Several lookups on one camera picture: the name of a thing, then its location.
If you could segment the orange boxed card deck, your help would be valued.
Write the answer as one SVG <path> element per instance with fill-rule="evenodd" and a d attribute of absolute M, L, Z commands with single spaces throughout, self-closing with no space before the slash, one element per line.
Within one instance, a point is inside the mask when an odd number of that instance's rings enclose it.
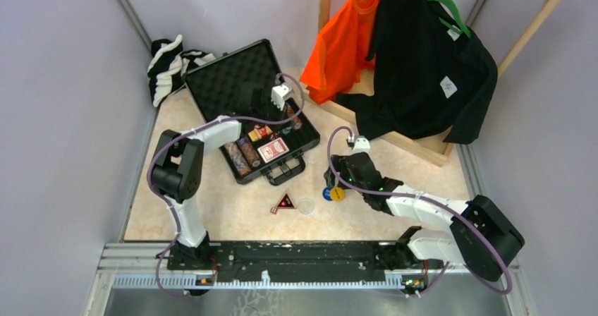
<path fill-rule="evenodd" d="M 273 130 L 268 125 L 255 125 L 248 133 L 248 137 L 252 142 L 257 142 L 269 137 L 272 133 Z"/>

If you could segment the black poker set case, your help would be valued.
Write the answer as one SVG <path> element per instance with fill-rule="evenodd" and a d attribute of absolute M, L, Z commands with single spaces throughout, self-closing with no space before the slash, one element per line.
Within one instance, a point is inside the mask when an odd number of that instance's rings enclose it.
<path fill-rule="evenodd" d="M 203 66 L 191 69 L 185 74 L 184 81 L 206 121 L 212 121 L 220 115 L 242 116 L 236 113 L 236 95 L 243 83 L 257 83 L 266 87 L 290 83 L 289 78 L 281 75 L 280 65 L 268 39 L 258 40 Z M 240 138 L 248 138 L 256 151 L 258 147 L 269 141 L 282 138 L 290 152 L 270 163 L 265 163 L 259 155 L 261 166 L 253 169 L 249 165 L 251 172 L 246 176 L 240 176 L 225 147 L 221 147 L 220 153 L 224 156 L 237 183 L 245 185 L 260 176 L 265 176 L 271 185 L 278 186 L 304 172 L 306 163 L 303 155 L 319 144 L 320 134 L 301 111 L 299 100 L 291 97 L 286 103 L 287 106 L 293 107 L 295 113 L 302 119 L 303 127 L 300 130 L 293 130 L 291 121 L 283 125 L 268 125 L 273 133 L 267 138 L 252 142 L 248 133 L 255 125 L 264 124 L 244 121 Z"/>

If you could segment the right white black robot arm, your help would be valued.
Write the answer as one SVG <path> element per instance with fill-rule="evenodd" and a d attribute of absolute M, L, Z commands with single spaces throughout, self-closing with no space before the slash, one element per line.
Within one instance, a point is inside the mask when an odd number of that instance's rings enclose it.
<path fill-rule="evenodd" d="M 370 158 L 370 144 L 362 136 L 347 139 L 347 155 L 332 154 L 327 145 L 329 186 L 361 194 L 375 211 L 414 219 L 432 229 L 412 228 L 400 240 L 397 258 L 406 268 L 423 260 L 441 260 L 466 267 L 484 283 L 507 277 L 508 266 L 523 249 L 525 239 L 496 204 L 484 195 L 458 200 L 416 190 L 384 177 Z"/>

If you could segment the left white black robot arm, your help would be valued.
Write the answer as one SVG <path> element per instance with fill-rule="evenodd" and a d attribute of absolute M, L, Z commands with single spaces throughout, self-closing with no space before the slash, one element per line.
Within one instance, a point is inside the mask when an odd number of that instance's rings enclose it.
<path fill-rule="evenodd" d="M 176 246 L 194 269 L 203 269 L 210 263 L 209 236 L 196 203 L 204 156 L 238 140 L 244 121 L 280 125 L 296 116 L 267 121 L 250 116 L 220 115 L 197 128 L 183 132 L 168 129 L 161 133 L 146 181 L 149 189 L 167 204 L 173 217 L 176 231 L 168 249 Z"/>

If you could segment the yellow big blind button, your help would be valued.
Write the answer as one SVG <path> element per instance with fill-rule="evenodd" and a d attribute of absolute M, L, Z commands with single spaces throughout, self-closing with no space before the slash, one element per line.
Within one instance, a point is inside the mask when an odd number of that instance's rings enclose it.
<path fill-rule="evenodd" d="M 329 197 L 334 202 L 341 202 L 346 197 L 345 190 L 335 186 L 329 190 Z"/>

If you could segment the red yellow chip stack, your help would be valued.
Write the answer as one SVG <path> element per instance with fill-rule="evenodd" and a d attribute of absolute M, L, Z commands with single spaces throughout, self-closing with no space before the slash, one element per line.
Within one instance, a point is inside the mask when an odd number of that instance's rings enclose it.
<path fill-rule="evenodd" d="M 303 121 L 299 116 L 295 115 L 295 110 L 290 105 L 286 108 L 287 117 L 293 117 L 291 121 L 291 128 L 293 130 L 300 130 L 303 127 Z"/>

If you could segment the purple black chip stack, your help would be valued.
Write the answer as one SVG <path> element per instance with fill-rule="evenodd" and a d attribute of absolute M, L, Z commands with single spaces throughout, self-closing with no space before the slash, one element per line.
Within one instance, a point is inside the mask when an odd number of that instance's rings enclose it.
<path fill-rule="evenodd" d="M 255 148 L 252 146 L 251 141 L 248 138 L 240 138 L 236 141 L 238 148 L 243 154 L 247 163 L 253 168 L 259 168 L 262 164 L 260 156 L 258 155 Z"/>

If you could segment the clear dealer button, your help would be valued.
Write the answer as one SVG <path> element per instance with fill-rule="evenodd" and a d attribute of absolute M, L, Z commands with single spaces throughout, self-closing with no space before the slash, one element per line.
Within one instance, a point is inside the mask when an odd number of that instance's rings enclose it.
<path fill-rule="evenodd" d="M 303 215 L 312 214 L 315 210 L 315 204 L 311 199 L 307 199 L 307 198 L 302 199 L 298 203 L 298 210 Z"/>

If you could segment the blue orange chip stack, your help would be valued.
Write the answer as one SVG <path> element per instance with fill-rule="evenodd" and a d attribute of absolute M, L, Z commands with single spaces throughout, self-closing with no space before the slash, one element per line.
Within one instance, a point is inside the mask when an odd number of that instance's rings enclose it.
<path fill-rule="evenodd" d="M 224 145 L 225 150 L 234 165 L 234 168 L 240 176 L 246 176 L 251 172 L 251 168 L 245 161 L 242 152 L 234 142 L 228 142 Z"/>

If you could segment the black red triangle token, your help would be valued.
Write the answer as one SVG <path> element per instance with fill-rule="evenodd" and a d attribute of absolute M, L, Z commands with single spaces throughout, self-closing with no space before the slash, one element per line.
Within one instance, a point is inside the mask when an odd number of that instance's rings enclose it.
<path fill-rule="evenodd" d="M 277 202 L 274 207 L 275 210 L 279 209 L 297 209 L 296 204 L 291 199 L 288 192 L 284 193 L 281 199 Z"/>

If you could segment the black white striped cloth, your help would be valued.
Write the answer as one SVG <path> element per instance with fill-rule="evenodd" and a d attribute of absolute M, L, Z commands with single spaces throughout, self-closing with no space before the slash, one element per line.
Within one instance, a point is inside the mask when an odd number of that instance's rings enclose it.
<path fill-rule="evenodd" d="M 183 47 L 183 36 L 158 39 L 151 43 L 152 60 L 147 68 L 148 87 L 154 108 L 172 93 L 184 87 L 184 75 L 191 69 L 216 59 L 213 53 Z"/>

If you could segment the black t-shirt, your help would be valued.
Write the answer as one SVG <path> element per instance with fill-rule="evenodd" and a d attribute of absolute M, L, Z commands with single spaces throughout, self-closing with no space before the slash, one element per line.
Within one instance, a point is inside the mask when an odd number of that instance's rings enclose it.
<path fill-rule="evenodd" d="M 374 93 L 339 94 L 358 131 L 375 139 L 391 131 L 413 140 L 440 133 L 470 144 L 481 131 L 498 68 L 476 33 L 432 0 L 379 0 L 367 58 Z"/>

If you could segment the green clothes hanger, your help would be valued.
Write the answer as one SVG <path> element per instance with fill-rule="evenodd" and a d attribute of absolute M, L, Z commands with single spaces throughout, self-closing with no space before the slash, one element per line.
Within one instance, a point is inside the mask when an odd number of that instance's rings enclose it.
<path fill-rule="evenodd" d="M 459 32 L 464 34 L 466 37 L 471 38 L 471 31 L 470 28 L 463 22 L 460 12 L 458 10 L 457 5 L 454 3 L 453 0 L 429 0 L 435 1 L 443 6 L 445 6 L 449 13 L 451 14 L 452 19 L 455 21 L 455 24 L 459 28 Z"/>

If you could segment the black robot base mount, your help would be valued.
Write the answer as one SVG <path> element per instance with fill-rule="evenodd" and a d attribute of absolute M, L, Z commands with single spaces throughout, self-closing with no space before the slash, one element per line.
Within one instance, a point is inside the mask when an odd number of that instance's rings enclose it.
<path fill-rule="evenodd" d="M 212 241 L 200 258 L 176 246 L 157 253 L 170 270 L 207 270 L 219 283 L 377 283 L 387 272 L 440 269 L 441 260 L 418 260 L 395 241 Z"/>

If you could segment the aluminium frame rail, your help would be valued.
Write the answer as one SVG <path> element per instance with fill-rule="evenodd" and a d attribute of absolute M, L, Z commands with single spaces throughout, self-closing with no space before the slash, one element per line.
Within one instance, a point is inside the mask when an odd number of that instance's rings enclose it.
<path fill-rule="evenodd" d="M 205 262 L 165 247 L 106 244 L 85 314 L 537 314 L 519 265 L 490 290 L 463 265 L 392 261 L 392 242 L 216 241 Z"/>

